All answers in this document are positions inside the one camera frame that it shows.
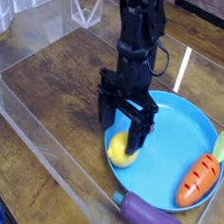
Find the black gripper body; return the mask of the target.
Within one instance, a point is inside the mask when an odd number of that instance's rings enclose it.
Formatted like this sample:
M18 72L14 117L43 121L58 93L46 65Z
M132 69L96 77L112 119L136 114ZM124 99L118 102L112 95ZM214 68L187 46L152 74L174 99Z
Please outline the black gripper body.
M157 46L133 47L120 39L117 50L116 71L107 68L100 70L102 80L99 95L113 97L116 109L120 109L131 120L154 118L158 107L149 96L148 88L152 77L161 75L160 72L154 72Z

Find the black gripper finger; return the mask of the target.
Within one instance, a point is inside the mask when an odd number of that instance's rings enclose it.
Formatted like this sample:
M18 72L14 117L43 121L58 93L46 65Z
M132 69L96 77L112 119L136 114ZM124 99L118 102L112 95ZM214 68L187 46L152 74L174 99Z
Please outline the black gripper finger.
M131 156L145 143L146 137L154 130L154 119L143 120L141 117L133 118L128 131L126 154Z
M99 122L103 129L111 127L116 116L116 105L114 98L106 94L99 95Z

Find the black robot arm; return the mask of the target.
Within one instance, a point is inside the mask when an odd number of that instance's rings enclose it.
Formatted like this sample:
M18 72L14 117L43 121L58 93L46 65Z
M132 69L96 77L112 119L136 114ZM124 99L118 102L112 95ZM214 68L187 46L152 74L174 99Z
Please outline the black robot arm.
M159 37L166 24L162 0L120 0L121 33L118 40L116 71L103 68L99 84L99 121L107 129L116 111L131 120L126 154L141 148L153 130L158 106L151 98L149 85L154 71Z

